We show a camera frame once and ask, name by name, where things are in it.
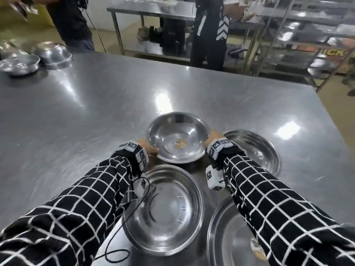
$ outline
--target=standing person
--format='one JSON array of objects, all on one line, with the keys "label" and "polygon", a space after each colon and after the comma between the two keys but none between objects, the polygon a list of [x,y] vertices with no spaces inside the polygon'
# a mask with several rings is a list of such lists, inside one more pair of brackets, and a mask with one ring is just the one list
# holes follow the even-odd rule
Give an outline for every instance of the standing person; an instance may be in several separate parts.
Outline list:
[{"label": "standing person", "polygon": [[[224,170],[236,208],[270,266],[355,265],[353,230],[273,177],[223,134],[212,131],[205,146],[212,167]],[[134,197],[133,177],[158,151],[144,139],[121,144],[73,186],[3,229],[0,266],[91,265]]]},{"label": "standing person", "polygon": [[196,0],[196,18],[190,64],[201,67],[207,58],[207,68],[220,71],[227,50],[229,20],[245,17],[246,6],[224,4],[224,0]]},{"label": "standing person", "polygon": [[60,37],[69,47],[95,50],[92,34],[80,8],[87,8],[87,0],[5,0],[27,5],[44,4]]}]

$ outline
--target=dark trousers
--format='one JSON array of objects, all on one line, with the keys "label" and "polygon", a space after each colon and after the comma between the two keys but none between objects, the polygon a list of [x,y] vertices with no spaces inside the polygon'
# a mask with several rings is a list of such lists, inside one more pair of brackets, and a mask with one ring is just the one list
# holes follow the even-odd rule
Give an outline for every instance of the dark trousers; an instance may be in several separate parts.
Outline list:
[{"label": "dark trousers", "polygon": [[65,39],[64,42],[69,47],[95,51],[94,42],[92,41],[92,38],[82,40]]},{"label": "dark trousers", "polygon": [[221,71],[227,50],[229,20],[223,23],[224,16],[221,18],[220,14],[207,14],[199,33],[203,15],[203,12],[197,10],[193,26],[190,64],[194,67],[201,67],[203,61],[207,59],[207,69]]}]

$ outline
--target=grid pattern shirt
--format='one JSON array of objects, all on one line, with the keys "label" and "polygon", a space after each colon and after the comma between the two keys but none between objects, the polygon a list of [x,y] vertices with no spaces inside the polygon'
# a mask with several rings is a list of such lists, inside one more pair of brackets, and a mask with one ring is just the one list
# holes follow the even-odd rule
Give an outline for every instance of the grid pattern shirt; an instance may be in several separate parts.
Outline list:
[{"label": "grid pattern shirt", "polygon": [[[112,156],[0,233],[0,266],[90,265],[129,204],[131,163]],[[233,199],[270,265],[350,265],[355,237],[245,156],[224,170]]]}]

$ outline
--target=table leg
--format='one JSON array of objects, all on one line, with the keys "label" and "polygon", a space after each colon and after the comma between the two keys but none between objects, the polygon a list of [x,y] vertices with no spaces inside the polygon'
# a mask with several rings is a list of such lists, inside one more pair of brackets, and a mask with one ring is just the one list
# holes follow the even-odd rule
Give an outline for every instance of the table leg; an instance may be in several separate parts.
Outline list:
[{"label": "table leg", "polygon": [[254,31],[254,36],[253,36],[252,40],[250,41],[250,46],[248,48],[248,51],[246,53],[246,56],[245,56],[245,59],[243,62],[243,68],[242,68],[241,74],[248,74],[248,72],[250,70],[251,62],[253,61],[253,60],[250,60],[250,56],[251,56],[252,51],[255,48],[255,42],[259,37],[259,33],[260,33],[260,27],[256,28],[256,30]]},{"label": "table leg", "polygon": [[142,24],[142,28],[145,26],[144,25],[144,16],[143,15],[141,15],[141,24]]},{"label": "table leg", "polygon": [[119,29],[118,23],[117,23],[116,13],[111,12],[111,16],[112,16],[112,20],[113,20],[113,25],[115,26],[115,31],[116,31],[117,40],[118,40],[118,46],[120,47],[121,54],[124,55],[125,50],[123,49],[123,44],[122,44],[120,29]]}]

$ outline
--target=round label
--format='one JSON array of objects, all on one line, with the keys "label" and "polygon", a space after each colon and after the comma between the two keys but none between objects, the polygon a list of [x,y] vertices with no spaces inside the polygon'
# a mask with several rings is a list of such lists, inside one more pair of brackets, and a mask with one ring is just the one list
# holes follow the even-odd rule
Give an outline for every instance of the round label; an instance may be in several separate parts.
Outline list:
[{"label": "round label", "polygon": [[255,257],[262,261],[266,261],[266,255],[263,248],[259,245],[258,241],[255,238],[250,239],[251,250],[253,251]]},{"label": "round label", "polygon": [[187,146],[187,142],[181,138],[176,139],[174,144],[177,149],[182,149]]}]

